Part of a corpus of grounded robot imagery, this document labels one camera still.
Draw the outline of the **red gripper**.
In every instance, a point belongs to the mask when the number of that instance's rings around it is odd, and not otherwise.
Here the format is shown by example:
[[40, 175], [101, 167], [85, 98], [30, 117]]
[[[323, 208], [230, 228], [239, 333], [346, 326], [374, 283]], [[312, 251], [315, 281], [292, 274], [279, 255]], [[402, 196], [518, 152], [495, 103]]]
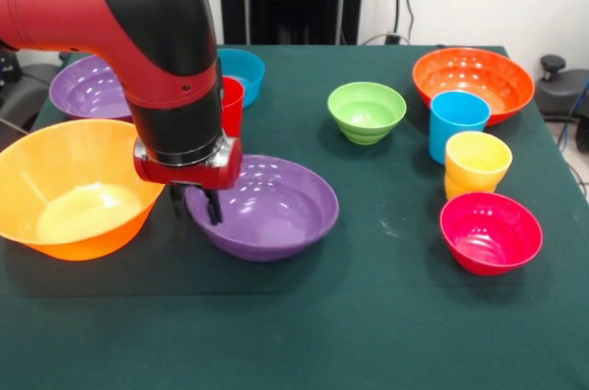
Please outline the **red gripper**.
[[184, 188], [180, 184], [194, 185], [203, 189], [211, 225], [223, 221], [217, 190], [234, 186], [240, 174], [242, 157], [242, 145], [236, 137], [223, 137], [215, 154], [193, 165], [165, 166], [157, 163], [148, 156], [139, 138], [133, 148], [137, 175], [145, 181], [169, 184], [168, 191], [177, 220], [181, 221], [184, 216]]

